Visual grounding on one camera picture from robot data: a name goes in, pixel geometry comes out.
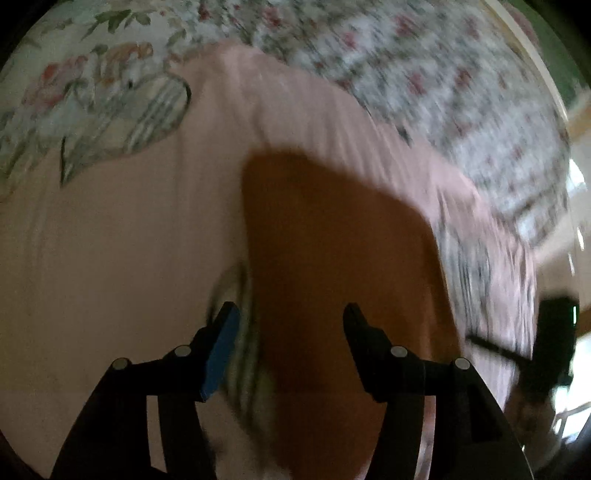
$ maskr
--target floral bedspread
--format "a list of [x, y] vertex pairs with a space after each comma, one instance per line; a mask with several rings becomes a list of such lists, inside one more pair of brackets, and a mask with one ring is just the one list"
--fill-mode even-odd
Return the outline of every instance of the floral bedspread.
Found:
[[64, 184], [161, 138], [189, 98], [167, 65], [237, 38], [424, 134], [535, 244], [564, 211], [567, 137], [475, 2], [60, 0], [0, 74], [0, 199], [64, 138]]

